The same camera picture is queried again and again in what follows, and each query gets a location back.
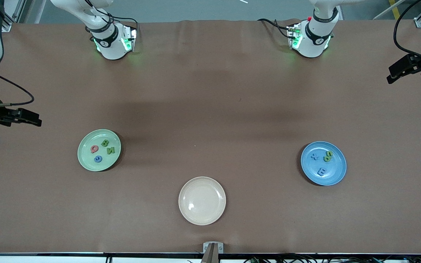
brown tabletop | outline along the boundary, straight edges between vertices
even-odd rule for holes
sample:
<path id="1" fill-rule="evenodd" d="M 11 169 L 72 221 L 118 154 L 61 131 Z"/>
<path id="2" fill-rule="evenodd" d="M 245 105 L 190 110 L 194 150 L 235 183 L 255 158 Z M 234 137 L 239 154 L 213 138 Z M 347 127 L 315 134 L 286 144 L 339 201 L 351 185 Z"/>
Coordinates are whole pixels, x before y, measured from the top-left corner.
<path id="1" fill-rule="evenodd" d="M 341 21 L 308 59 L 261 22 L 143 24 L 118 61 L 83 25 L 14 25 L 0 74 L 43 126 L 0 126 L 0 252 L 421 253 L 421 77 L 386 82 L 393 25 Z M 421 52 L 421 28 L 404 21 L 399 41 Z M 0 99 L 26 97 L 0 80 Z M 77 147 L 102 128 L 122 156 L 89 172 Z M 300 170 L 316 140 L 346 156 L 335 186 Z M 196 176 L 227 194 L 209 226 L 178 208 Z"/>

cream plate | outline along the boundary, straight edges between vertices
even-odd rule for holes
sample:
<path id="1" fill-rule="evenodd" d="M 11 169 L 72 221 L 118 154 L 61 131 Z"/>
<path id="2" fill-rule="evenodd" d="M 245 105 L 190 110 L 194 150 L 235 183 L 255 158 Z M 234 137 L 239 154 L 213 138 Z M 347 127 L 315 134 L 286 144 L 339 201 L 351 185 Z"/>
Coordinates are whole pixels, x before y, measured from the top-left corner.
<path id="1" fill-rule="evenodd" d="M 217 221 L 224 213 L 226 203 L 227 198 L 219 182 L 204 176 L 185 183 L 178 199 L 184 218 L 198 226 Z"/>
<path id="2" fill-rule="evenodd" d="M 111 130 L 94 130 L 80 142 L 77 159 L 80 165 L 93 172 L 110 168 L 121 152 L 120 138 Z"/>

green plate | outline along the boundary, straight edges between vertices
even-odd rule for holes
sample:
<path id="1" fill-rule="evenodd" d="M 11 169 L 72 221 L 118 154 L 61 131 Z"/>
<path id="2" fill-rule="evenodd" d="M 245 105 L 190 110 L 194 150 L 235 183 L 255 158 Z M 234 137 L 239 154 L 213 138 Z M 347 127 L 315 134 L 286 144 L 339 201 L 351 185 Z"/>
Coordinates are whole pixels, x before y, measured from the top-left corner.
<path id="1" fill-rule="evenodd" d="M 77 159 L 85 169 L 99 172 L 114 165 L 120 152 L 121 142 L 116 133 L 111 130 L 94 130 L 80 142 Z"/>

green led light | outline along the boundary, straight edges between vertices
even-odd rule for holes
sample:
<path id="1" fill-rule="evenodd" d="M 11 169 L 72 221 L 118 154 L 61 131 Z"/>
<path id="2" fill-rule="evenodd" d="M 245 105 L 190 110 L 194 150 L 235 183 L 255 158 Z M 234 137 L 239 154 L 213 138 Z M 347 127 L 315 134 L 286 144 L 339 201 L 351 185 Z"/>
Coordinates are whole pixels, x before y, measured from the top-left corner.
<path id="1" fill-rule="evenodd" d="M 324 49 L 326 49 L 326 48 L 327 48 L 327 45 L 329 45 L 329 40 L 331 40 L 331 37 L 328 37 L 328 38 L 327 38 L 327 40 L 326 40 L 326 45 L 324 46 Z"/>
<path id="2" fill-rule="evenodd" d="M 97 51 L 98 51 L 98 52 L 101 52 L 101 51 L 100 51 L 100 47 L 98 46 L 97 40 L 95 40 L 95 38 L 94 38 L 94 43 L 95 43 L 95 45 L 97 46 Z"/>
<path id="3" fill-rule="evenodd" d="M 298 36 L 297 36 L 297 38 L 295 38 L 294 40 L 293 40 L 293 45 L 292 45 L 292 47 L 294 48 L 294 49 L 297 49 L 299 46 L 300 46 L 300 43 L 301 43 L 301 41 L 303 40 L 303 37 L 302 37 L 302 35 L 301 34 L 299 34 Z"/>
<path id="4" fill-rule="evenodd" d="M 127 39 L 121 39 L 121 41 L 122 41 L 122 43 L 123 43 L 123 46 L 124 46 L 124 49 L 126 50 L 126 51 L 129 51 L 129 50 L 131 50 L 132 49 L 132 47 L 131 47 L 131 44 L 130 44 L 130 41 L 129 40 L 127 40 Z"/>

wire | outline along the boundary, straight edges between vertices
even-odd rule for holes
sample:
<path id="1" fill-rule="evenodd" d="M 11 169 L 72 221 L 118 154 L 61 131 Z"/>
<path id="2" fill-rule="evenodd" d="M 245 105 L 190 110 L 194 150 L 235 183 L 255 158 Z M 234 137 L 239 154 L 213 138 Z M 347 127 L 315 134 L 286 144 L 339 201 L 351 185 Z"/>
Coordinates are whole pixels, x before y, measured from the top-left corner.
<path id="1" fill-rule="evenodd" d="M 280 25 L 277 23 L 277 20 L 274 20 L 274 22 L 272 22 L 272 21 L 267 20 L 267 19 L 265 19 L 265 18 L 261 18 L 261 19 L 258 19 L 258 21 L 268 22 L 269 24 L 271 24 L 271 25 L 275 26 L 277 29 L 279 29 L 279 32 L 280 32 L 280 33 L 281 33 L 284 37 L 287 37 L 287 38 L 290 38 L 290 39 L 295 39 L 295 37 L 291 37 L 291 36 L 289 36 L 289 35 L 285 35 L 285 34 L 284 34 L 284 32 L 282 32 L 282 29 L 287 30 L 287 27 L 290 27 L 290 26 L 295 25 L 295 24 L 297 24 L 297 23 L 295 23 L 295 24 L 290 24 L 290 25 L 287 25 L 287 26 L 283 27 L 283 26 L 280 26 Z"/>
<path id="2" fill-rule="evenodd" d="M 401 45 L 399 45 L 399 43 L 397 42 L 397 28 L 399 26 L 399 22 L 402 20 L 402 18 L 404 17 L 404 15 L 416 4 L 418 4 L 419 2 L 421 2 L 421 0 L 416 0 L 414 3 L 412 3 L 411 5 L 409 5 L 406 10 L 404 10 L 404 12 L 402 12 L 402 14 L 399 16 L 399 18 L 396 21 L 396 25 L 394 25 L 394 33 L 392 35 L 392 38 L 394 40 L 394 44 L 396 45 L 396 47 L 398 47 L 400 50 L 407 52 L 411 55 L 416 55 L 417 57 L 421 58 L 421 54 L 408 50 L 404 47 L 402 47 Z"/>
<path id="3" fill-rule="evenodd" d="M 267 22 L 267 23 L 269 23 L 269 24 L 271 24 L 271 25 L 273 25 L 273 26 L 275 26 L 275 27 L 279 27 L 280 29 L 287 29 L 286 27 L 282 27 L 282 26 L 276 25 L 276 24 L 275 24 L 274 22 L 272 22 L 271 20 L 268 20 L 268 19 L 265 19 L 265 18 L 258 19 L 258 21 Z"/>
<path id="4" fill-rule="evenodd" d="M 346 257 L 343 257 L 343 256 L 337 256 L 337 257 L 334 257 L 334 258 L 330 258 L 330 259 L 328 259 L 327 260 L 327 263 L 331 263 L 331 260 L 336 260 L 336 259 L 340 259 L 340 260 L 342 260 L 342 259 L 346 259 L 346 261 L 342 261 L 342 263 L 371 263 L 371 260 L 369 260 L 369 259 L 359 259 L 359 258 L 346 258 Z"/>
<path id="5" fill-rule="evenodd" d="M 316 259 L 314 259 L 312 256 L 309 256 L 309 255 L 304 255 L 304 257 L 306 257 L 306 258 L 311 258 L 312 260 L 314 260 L 314 262 L 318 263 L 318 261 L 317 261 Z"/>
<path id="6" fill-rule="evenodd" d="M 381 260 L 381 262 L 384 262 L 384 261 L 388 260 L 390 257 L 392 257 L 392 255 L 389 255 L 387 258 Z"/>
<path id="7" fill-rule="evenodd" d="M 8 83 L 10 83 L 12 85 L 15 85 L 17 88 L 20 88 L 23 92 L 25 92 L 27 95 L 30 96 L 30 100 L 27 101 L 27 102 L 25 102 L 25 103 L 2 103 L 2 104 L 0 104 L 0 107 L 27 105 L 29 103 L 33 103 L 33 101 L 35 100 L 35 97 L 33 97 L 33 95 L 30 92 L 28 92 L 25 88 L 22 88 L 20 85 L 17 85 L 16 83 L 8 80 L 5 77 L 0 76 L 0 79 L 4 80 L 4 81 L 6 81 L 6 82 L 8 82 Z"/>
<path id="8" fill-rule="evenodd" d="M 108 17 L 110 17 L 113 21 L 115 22 L 119 22 L 118 19 L 123 19 L 123 20 L 133 20 L 136 23 L 136 27 L 139 27 L 139 23 L 137 22 L 137 20 L 135 20 L 134 18 L 129 18 L 129 17 L 118 17 L 118 16 L 114 16 L 110 13 L 104 13 L 100 10 L 98 10 L 97 8 L 94 7 L 94 5 L 92 4 L 92 2 L 90 0 L 85 0 L 85 2 L 87 3 L 87 5 L 90 5 L 90 7 L 92 7 L 93 9 L 95 9 L 97 12 L 107 15 Z"/>
<path id="9" fill-rule="evenodd" d="M 113 262 L 113 257 L 109 254 L 107 254 L 107 259 L 105 260 L 105 263 L 112 263 Z"/>
<path id="10" fill-rule="evenodd" d="M 277 20 L 274 20 L 274 23 L 276 24 L 277 29 L 279 29 L 279 32 L 284 36 L 287 37 L 289 39 L 295 39 L 295 37 L 289 36 L 289 35 L 285 35 L 284 32 L 282 32 L 281 27 L 279 26 L 279 24 L 277 24 Z"/>

